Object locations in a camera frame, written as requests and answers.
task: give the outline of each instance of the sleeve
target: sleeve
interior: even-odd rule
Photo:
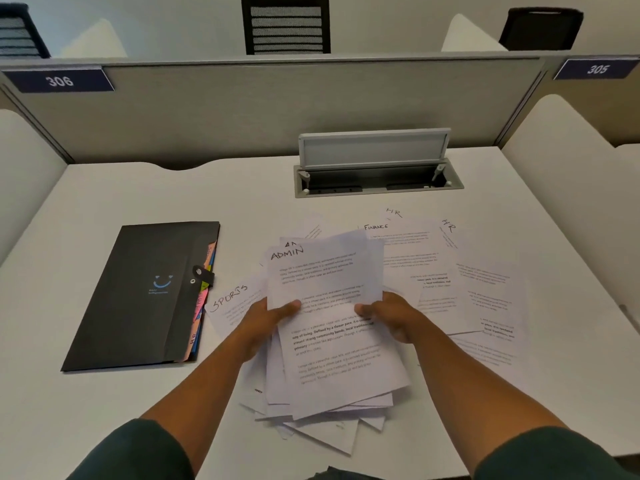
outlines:
[[[565,428],[544,427],[516,436],[480,462],[474,480],[639,480],[597,444]]]
[[[134,419],[96,446],[68,480],[194,480],[180,443],[156,421]]]

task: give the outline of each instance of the office chair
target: office chair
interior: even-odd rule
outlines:
[[[242,0],[247,55],[330,54],[329,0]]]
[[[24,3],[0,3],[0,60],[48,59],[44,45]]]
[[[508,50],[569,50],[583,18],[573,8],[511,8],[500,44]]]

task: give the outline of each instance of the black folder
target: black folder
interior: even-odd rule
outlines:
[[[218,222],[123,226],[62,371],[181,362],[219,232]]]

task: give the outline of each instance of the number 306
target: number 306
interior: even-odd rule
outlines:
[[[604,74],[604,72],[606,72],[609,67],[611,67],[611,65],[608,65],[608,66],[591,66],[591,69],[589,69],[587,74]]]
[[[74,82],[67,76],[64,77],[46,77],[47,82],[52,88],[73,86]]]

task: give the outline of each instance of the blue number plate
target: blue number plate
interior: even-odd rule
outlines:
[[[96,93],[115,90],[101,67],[3,72],[21,93]]]
[[[555,79],[624,79],[638,64],[638,57],[615,59],[567,59]]]

